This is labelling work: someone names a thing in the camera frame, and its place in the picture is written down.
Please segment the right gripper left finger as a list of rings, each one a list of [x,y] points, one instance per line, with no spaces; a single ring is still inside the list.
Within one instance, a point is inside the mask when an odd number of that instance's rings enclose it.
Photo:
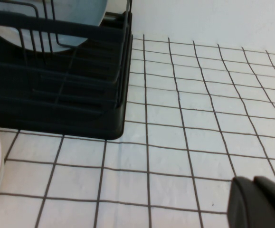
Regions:
[[[275,227],[275,210],[262,191],[244,177],[232,180],[227,216],[231,228]]]

